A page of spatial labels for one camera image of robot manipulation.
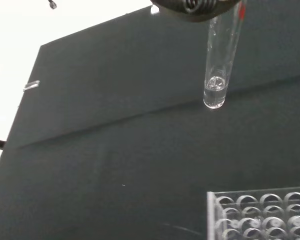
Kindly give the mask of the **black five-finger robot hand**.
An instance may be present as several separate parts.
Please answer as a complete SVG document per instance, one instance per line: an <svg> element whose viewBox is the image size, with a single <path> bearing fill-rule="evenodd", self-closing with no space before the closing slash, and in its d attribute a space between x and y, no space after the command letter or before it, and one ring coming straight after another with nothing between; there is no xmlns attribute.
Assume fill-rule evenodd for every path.
<svg viewBox="0 0 300 240"><path fill-rule="evenodd" d="M238 0L152 0L159 11L187 22L209 21L234 8Z"/></svg>

